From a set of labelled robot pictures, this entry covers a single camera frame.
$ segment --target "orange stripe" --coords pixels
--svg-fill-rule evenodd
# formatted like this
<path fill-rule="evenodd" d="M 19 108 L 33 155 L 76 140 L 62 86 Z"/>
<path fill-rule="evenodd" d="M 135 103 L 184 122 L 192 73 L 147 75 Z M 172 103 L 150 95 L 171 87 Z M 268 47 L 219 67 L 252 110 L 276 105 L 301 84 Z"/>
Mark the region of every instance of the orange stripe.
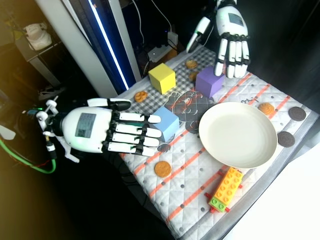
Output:
<path fill-rule="evenodd" d="M 222 170 L 227 169 L 228 166 L 223 165 Z M 183 202 L 184 208 L 191 203 L 206 187 L 208 187 L 214 180 L 219 176 L 216 172 L 212 177 L 208 179 L 197 191 L 195 191 L 187 200 Z M 181 206 L 178 206 L 166 219 L 167 222 L 171 221 L 180 211 L 182 210 Z"/>
<path fill-rule="evenodd" d="M 270 84 L 267 84 L 264 88 L 261 89 L 261 91 L 252 99 L 248 105 L 252 105 L 255 101 L 255 99 L 259 98 L 268 88 L 270 87 Z"/>
<path fill-rule="evenodd" d="M 176 142 L 178 142 L 183 136 L 185 136 L 189 131 L 186 129 L 184 130 L 183 133 L 181 133 L 179 136 L 177 136 L 172 142 L 169 143 L 169 145 L 172 147 L 172 145 L 174 145 Z M 155 158 L 157 158 L 158 156 L 160 156 L 161 154 L 163 154 L 163 152 L 158 151 L 155 155 L 153 155 L 152 157 L 149 157 L 147 159 L 147 161 L 145 161 L 146 163 L 151 163 Z M 137 175 L 144 167 L 145 167 L 145 163 L 140 164 L 135 170 L 134 170 L 134 174 Z"/>
<path fill-rule="evenodd" d="M 220 101 L 218 102 L 218 104 L 222 103 L 224 100 L 227 99 L 227 97 L 229 97 L 241 84 L 243 84 L 246 80 L 248 80 L 248 78 L 250 78 L 252 76 L 252 73 L 248 73 L 244 78 L 242 78 L 233 88 L 231 88 L 226 95 L 224 95 L 223 98 L 220 99 Z"/>
<path fill-rule="evenodd" d="M 288 102 L 290 99 L 290 96 L 286 96 L 285 99 L 276 107 L 276 109 L 269 115 L 269 119 L 272 119 L 277 112 Z"/>
<path fill-rule="evenodd" d="M 177 170 L 175 170 L 170 176 L 166 177 L 163 182 L 167 183 L 171 179 L 173 179 L 176 175 L 178 175 L 182 170 L 184 170 L 187 166 L 189 166 L 197 157 L 199 157 L 206 149 L 203 147 L 198 151 L 195 155 L 193 155 L 188 161 L 185 162 L 181 167 L 179 167 Z M 159 184 L 158 186 L 155 187 L 155 189 L 152 190 L 152 192 L 149 194 L 150 198 L 155 195 L 155 193 L 162 188 L 164 185 Z"/>

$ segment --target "cookie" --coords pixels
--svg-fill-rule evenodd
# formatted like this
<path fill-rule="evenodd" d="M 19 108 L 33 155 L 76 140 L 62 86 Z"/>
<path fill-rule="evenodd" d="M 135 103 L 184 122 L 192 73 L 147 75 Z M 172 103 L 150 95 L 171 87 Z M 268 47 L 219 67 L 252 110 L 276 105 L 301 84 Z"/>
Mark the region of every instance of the cookie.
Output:
<path fill-rule="evenodd" d="M 148 96 L 148 93 L 145 92 L 145 91 L 139 91 L 137 92 L 135 95 L 134 95 L 134 100 L 137 102 L 137 103 L 141 103 L 143 102 L 146 97 Z"/>
<path fill-rule="evenodd" d="M 159 161 L 154 167 L 154 172 L 159 177 L 165 178 L 171 173 L 171 166 L 166 161 Z"/>
<path fill-rule="evenodd" d="M 197 79 L 198 71 L 193 71 L 192 73 L 189 74 L 189 79 L 194 82 Z"/>
<path fill-rule="evenodd" d="M 185 62 L 185 66 L 188 68 L 188 69 L 194 69 L 198 66 L 198 63 L 195 61 L 195 60 L 188 60 Z"/>
<path fill-rule="evenodd" d="M 258 107 L 258 109 L 263 112 L 265 115 L 272 114 L 275 111 L 274 106 L 272 106 L 270 103 L 261 103 Z"/>
<path fill-rule="evenodd" d="M 287 132 L 287 131 L 281 131 L 278 133 L 278 143 L 286 148 L 290 148 L 295 144 L 296 140 L 295 137 Z"/>
<path fill-rule="evenodd" d="M 294 106 L 289 109 L 289 116 L 295 121 L 302 121 L 305 120 L 307 114 L 301 107 Z"/>

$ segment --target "robotic hand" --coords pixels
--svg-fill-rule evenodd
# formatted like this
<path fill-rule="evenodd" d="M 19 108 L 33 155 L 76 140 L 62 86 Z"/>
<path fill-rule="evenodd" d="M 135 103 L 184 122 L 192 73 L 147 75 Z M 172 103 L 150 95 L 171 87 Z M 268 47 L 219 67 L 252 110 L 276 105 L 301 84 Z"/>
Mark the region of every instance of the robotic hand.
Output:
<path fill-rule="evenodd" d="M 65 157 L 78 163 L 71 155 L 71 148 L 87 153 L 105 151 L 153 156 L 161 137 L 161 131 L 124 123 L 156 124 L 161 118 L 156 115 L 119 112 L 127 110 L 131 102 L 118 98 L 93 98 L 87 106 L 78 107 L 68 114 L 58 113 L 55 100 L 48 100 L 45 111 L 36 114 L 43 134 L 56 137 L 65 149 Z"/>
<path fill-rule="evenodd" d="M 214 70 L 216 76 L 220 76 L 223 72 L 227 48 L 226 76 L 228 78 L 243 77 L 250 63 L 248 29 L 241 13 L 235 8 L 236 4 L 237 0 L 217 0 L 215 21 L 221 42 Z M 201 19 L 187 45 L 187 53 L 196 48 L 209 24 L 210 20 L 207 17 Z"/>

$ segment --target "green cable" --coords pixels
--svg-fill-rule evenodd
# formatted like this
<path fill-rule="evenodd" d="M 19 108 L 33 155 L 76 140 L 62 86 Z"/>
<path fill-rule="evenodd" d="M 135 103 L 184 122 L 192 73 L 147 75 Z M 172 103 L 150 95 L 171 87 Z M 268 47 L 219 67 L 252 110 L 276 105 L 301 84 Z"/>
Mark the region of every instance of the green cable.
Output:
<path fill-rule="evenodd" d="M 28 165 L 29 167 L 43 173 L 43 174 L 52 174 L 55 170 L 56 170 L 56 160 L 52 159 L 52 169 L 51 170 L 44 170 L 40 167 L 37 166 L 33 166 L 30 162 L 28 162 L 27 160 L 23 159 L 22 157 L 16 155 L 14 152 L 12 152 L 6 145 L 5 143 L 0 139 L 0 146 L 12 157 L 14 157 L 15 159 L 17 159 L 18 161 L 22 162 L 25 165 Z"/>

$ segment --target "toy block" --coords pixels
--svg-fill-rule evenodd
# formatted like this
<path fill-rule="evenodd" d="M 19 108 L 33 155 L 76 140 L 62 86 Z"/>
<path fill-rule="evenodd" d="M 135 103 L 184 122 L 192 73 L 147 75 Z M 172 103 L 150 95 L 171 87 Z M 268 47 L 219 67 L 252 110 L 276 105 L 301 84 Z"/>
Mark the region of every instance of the toy block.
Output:
<path fill-rule="evenodd" d="M 161 94 L 176 86 L 176 73 L 170 67 L 161 63 L 149 71 L 152 86 Z"/>
<path fill-rule="evenodd" d="M 160 107 L 153 115 L 161 117 L 161 122 L 149 124 L 152 128 L 162 132 L 160 140 L 168 142 L 169 139 L 179 130 L 179 118 L 164 106 Z"/>
<path fill-rule="evenodd" d="M 195 90 L 202 93 L 207 98 L 211 98 L 222 88 L 224 79 L 224 75 L 216 76 L 214 74 L 213 66 L 207 66 L 197 74 L 195 81 Z"/>
<path fill-rule="evenodd" d="M 214 197 L 227 206 L 234 197 L 243 176 L 241 172 L 230 167 L 217 188 Z"/>
<path fill-rule="evenodd" d="M 221 213 L 223 213 L 227 207 L 225 204 L 223 204 L 221 201 L 219 201 L 219 199 L 217 199 L 214 196 L 209 201 L 209 205 L 214 207 L 216 210 L 218 210 Z"/>

